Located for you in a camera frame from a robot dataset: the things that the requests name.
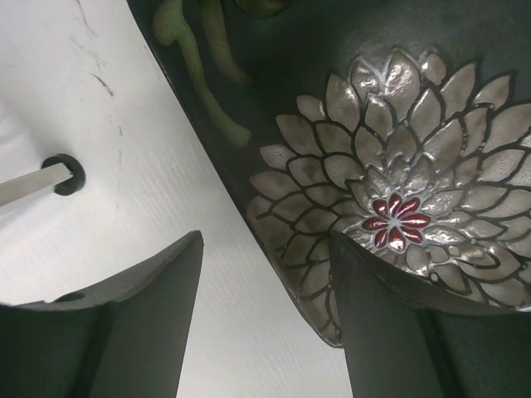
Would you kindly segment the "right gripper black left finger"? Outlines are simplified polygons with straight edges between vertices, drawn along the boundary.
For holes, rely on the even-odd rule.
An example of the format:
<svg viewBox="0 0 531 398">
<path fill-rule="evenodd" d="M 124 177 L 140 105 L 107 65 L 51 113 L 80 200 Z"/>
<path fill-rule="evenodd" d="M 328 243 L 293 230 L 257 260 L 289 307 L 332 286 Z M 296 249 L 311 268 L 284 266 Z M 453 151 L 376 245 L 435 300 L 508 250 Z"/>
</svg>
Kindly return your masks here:
<svg viewBox="0 0 531 398">
<path fill-rule="evenodd" d="M 4 397 L 174 397 L 202 268 L 187 233 L 108 279 L 1 307 Z"/>
</svg>

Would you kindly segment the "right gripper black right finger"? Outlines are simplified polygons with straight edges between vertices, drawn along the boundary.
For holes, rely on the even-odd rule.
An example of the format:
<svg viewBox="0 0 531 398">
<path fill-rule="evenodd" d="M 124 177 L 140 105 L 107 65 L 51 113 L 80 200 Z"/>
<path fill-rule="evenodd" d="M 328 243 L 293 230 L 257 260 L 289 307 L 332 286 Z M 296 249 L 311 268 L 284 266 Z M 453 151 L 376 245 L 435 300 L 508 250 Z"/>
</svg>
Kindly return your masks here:
<svg viewBox="0 0 531 398">
<path fill-rule="evenodd" d="M 446 292 L 340 233 L 329 253 L 354 396 L 529 396 L 528 313 Z"/>
</svg>

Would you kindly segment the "dark floral square plate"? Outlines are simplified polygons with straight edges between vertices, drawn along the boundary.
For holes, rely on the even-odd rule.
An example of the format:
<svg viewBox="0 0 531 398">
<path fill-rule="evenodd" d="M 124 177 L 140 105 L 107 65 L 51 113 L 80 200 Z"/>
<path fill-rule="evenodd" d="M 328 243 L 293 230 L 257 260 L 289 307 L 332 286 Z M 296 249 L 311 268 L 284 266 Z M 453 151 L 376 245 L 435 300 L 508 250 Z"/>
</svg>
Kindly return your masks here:
<svg viewBox="0 0 531 398">
<path fill-rule="evenodd" d="M 527 1 L 132 1 L 298 311 L 342 344 L 342 233 L 465 299 L 530 307 Z"/>
</svg>

